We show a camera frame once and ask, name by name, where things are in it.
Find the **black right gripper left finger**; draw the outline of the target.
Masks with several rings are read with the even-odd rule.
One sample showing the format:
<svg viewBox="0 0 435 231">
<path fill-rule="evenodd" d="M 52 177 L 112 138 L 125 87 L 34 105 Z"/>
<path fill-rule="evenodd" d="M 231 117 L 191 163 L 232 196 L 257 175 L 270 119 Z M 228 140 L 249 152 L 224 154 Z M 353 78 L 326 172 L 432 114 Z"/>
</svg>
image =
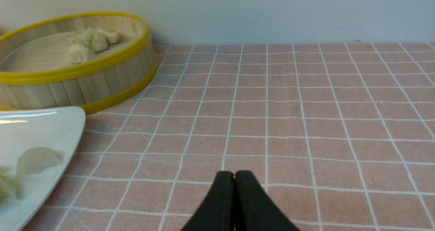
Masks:
<svg viewBox="0 0 435 231">
<path fill-rule="evenodd" d="M 234 191 L 233 173 L 217 172 L 207 195 L 181 230 L 233 231 Z"/>
</svg>

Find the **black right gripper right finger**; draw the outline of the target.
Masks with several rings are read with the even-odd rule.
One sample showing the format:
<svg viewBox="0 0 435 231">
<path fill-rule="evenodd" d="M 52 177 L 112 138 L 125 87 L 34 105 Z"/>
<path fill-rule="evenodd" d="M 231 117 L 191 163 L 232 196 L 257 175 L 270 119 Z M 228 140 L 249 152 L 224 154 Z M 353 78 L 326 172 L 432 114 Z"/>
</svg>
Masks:
<svg viewBox="0 0 435 231">
<path fill-rule="evenodd" d="M 298 231 L 266 194 L 255 175 L 248 170 L 235 174 L 237 205 L 236 231 Z"/>
</svg>

